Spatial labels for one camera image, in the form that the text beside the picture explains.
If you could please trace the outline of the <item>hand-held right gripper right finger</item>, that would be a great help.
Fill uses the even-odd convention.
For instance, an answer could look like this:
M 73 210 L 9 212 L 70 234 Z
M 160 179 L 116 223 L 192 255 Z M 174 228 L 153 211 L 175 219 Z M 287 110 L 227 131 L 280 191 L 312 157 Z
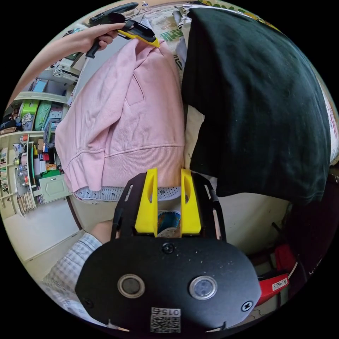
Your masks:
M 195 186 L 190 170 L 181 169 L 181 220 L 180 236 L 198 236 L 201 221 Z

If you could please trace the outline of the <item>person's left hand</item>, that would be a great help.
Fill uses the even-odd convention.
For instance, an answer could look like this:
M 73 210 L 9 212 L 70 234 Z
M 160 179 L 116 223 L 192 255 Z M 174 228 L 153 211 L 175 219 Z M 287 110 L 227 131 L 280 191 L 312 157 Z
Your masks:
M 94 44 L 98 51 L 104 50 L 118 35 L 118 30 L 125 26 L 124 23 L 103 24 L 88 28 L 85 38 L 84 51 L 88 52 Z

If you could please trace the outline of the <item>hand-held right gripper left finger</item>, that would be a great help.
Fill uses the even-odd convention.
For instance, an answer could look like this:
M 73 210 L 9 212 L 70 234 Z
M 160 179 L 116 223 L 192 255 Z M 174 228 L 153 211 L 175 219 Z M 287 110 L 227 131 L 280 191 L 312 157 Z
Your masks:
M 135 222 L 135 230 L 138 234 L 148 234 L 154 237 L 158 234 L 157 191 L 157 169 L 153 168 L 145 174 L 139 210 Z

